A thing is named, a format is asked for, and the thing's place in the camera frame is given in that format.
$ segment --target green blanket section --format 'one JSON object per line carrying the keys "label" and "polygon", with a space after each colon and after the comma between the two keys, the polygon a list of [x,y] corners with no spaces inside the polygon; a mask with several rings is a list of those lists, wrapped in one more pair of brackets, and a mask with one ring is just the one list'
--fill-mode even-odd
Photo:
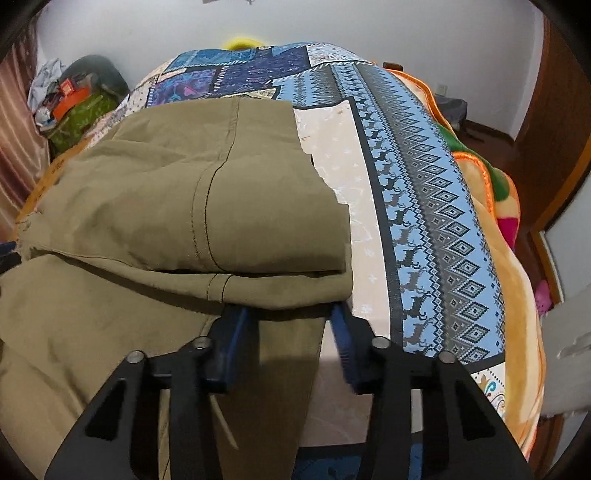
{"label": "green blanket section", "polygon": [[495,195],[495,201],[501,202],[505,200],[509,196],[509,181],[507,180],[505,173],[502,170],[493,167],[490,163],[486,161],[486,159],[484,159],[474,150],[471,150],[470,148],[465,146],[446,127],[439,123],[437,124],[437,126],[439,127],[439,131],[441,132],[441,135],[447,143],[447,146],[452,152],[471,153],[472,155],[475,155],[477,158],[482,160],[486,169],[488,170],[488,174],[491,177],[492,190],[493,194]]}

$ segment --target patchwork quilt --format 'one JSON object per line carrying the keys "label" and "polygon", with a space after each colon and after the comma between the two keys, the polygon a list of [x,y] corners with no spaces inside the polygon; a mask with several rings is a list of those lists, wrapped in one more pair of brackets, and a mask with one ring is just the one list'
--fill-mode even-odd
{"label": "patchwork quilt", "polygon": [[[512,252],[511,180],[457,140],[422,82],[325,43],[180,54],[104,117],[89,145],[142,108],[232,95],[291,102],[303,150],[349,205],[353,314],[406,351],[453,352],[527,456],[545,363]],[[294,480],[354,475],[370,407],[345,384],[327,325]]]}

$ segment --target wooden floor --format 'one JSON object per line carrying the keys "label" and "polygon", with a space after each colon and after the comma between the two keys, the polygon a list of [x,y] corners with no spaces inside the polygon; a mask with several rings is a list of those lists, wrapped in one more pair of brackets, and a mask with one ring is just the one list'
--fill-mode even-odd
{"label": "wooden floor", "polygon": [[[522,195],[521,189],[519,188],[522,181],[519,172],[520,158],[517,147],[508,139],[499,138],[485,132],[474,131],[469,128],[468,133],[478,140],[472,138],[470,135],[460,133],[458,137],[464,145],[482,155],[494,167],[500,168],[511,176],[515,182],[517,193]],[[522,222],[519,226],[519,233],[515,244],[515,255],[524,266],[525,271],[530,277],[531,284],[535,289],[538,283],[544,278],[544,273],[535,253],[534,246],[531,243],[530,236],[527,235],[527,232],[532,227],[532,225],[527,224],[527,217],[522,212],[522,218],[525,218],[525,222]]]}

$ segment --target white cloth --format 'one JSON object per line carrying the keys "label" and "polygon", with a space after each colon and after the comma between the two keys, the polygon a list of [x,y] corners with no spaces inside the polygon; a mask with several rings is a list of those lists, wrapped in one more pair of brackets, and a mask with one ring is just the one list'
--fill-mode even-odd
{"label": "white cloth", "polygon": [[31,83],[27,105],[35,113],[47,95],[47,89],[55,80],[59,80],[66,66],[60,59],[51,59],[43,64]]}

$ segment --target yellow object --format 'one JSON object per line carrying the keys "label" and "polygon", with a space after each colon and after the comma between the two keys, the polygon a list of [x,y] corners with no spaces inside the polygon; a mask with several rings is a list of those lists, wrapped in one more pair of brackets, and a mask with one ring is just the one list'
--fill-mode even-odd
{"label": "yellow object", "polygon": [[222,47],[224,50],[246,50],[247,48],[262,47],[263,44],[251,38],[233,38]]}

